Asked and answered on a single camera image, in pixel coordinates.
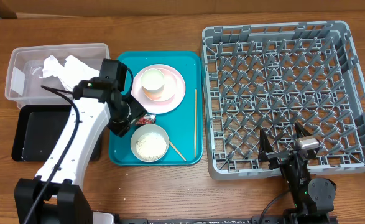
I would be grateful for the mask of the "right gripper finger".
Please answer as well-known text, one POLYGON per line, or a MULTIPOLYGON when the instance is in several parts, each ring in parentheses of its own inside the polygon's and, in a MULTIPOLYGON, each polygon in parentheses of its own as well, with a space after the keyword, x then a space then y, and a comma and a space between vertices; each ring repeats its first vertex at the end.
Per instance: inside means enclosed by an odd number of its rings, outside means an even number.
POLYGON ((299 122, 294 123, 297 139, 312 136, 299 122))
POLYGON ((267 134, 264 129, 260 130, 260 138, 259 138, 260 148, 259 155, 264 156, 266 153, 273 153, 273 148, 267 138, 267 134))

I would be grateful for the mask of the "red snack wrapper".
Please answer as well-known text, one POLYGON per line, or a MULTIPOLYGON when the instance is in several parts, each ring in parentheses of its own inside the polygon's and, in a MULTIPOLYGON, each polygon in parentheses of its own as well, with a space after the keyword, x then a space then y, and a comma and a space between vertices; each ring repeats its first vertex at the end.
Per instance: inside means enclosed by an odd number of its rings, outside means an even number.
POLYGON ((136 124, 137 125, 145 125, 145 124, 154 124, 156 121, 156 115, 155 114, 146 114, 143 117, 141 117, 136 124))

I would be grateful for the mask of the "white bowl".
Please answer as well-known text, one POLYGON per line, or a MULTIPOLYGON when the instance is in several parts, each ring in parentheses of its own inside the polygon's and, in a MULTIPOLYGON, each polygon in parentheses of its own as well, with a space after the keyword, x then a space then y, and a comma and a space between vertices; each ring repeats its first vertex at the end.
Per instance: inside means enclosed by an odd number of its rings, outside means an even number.
POLYGON ((145 124, 136 129, 131 137, 131 151, 142 162, 156 162, 169 148, 169 136, 156 124, 145 124))

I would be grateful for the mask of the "white napkin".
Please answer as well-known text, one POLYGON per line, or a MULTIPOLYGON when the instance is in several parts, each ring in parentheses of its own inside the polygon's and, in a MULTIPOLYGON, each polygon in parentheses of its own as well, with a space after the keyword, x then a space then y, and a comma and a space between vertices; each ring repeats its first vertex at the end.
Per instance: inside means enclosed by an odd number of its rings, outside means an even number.
POLYGON ((51 55, 44 60, 42 78, 57 77, 66 91, 73 91, 81 80, 90 80, 99 76, 99 70, 95 70, 76 57, 69 55, 64 65, 51 55))

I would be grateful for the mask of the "white rice pile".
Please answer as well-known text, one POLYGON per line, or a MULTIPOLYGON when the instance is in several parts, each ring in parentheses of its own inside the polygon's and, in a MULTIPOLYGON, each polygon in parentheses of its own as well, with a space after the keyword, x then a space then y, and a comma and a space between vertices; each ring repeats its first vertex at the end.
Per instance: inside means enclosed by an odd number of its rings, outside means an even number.
POLYGON ((136 151, 143 161, 156 161, 167 151, 167 142, 158 133, 145 133, 136 142, 136 151))

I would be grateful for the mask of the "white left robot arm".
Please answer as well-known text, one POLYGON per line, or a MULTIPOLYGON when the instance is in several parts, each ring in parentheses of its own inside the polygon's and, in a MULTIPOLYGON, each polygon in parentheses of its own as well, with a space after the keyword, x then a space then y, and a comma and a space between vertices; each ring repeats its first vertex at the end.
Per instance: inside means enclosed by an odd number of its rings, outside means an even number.
POLYGON ((82 191, 88 162, 108 128, 124 136, 147 111, 122 96, 116 81, 82 80, 67 101, 72 108, 54 150, 33 179, 19 179, 14 198, 20 223, 117 223, 119 217, 91 209, 82 191))

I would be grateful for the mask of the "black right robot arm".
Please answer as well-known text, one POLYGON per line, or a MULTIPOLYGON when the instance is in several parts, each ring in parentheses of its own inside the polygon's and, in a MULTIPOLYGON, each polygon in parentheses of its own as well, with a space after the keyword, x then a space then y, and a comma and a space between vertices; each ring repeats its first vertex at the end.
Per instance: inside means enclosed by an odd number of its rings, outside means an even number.
POLYGON ((295 123, 296 138, 292 149, 274 152, 266 131, 260 131, 258 159, 268 162, 269 169, 280 169, 288 190, 267 204, 256 223, 316 223, 337 224, 336 216, 329 215, 334 210, 336 184, 326 178, 311 178, 308 162, 316 158, 320 141, 300 123, 295 123), (291 194, 295 207, 284 210, 279 217, 267 216, 266 212, 284 195, 291 194))

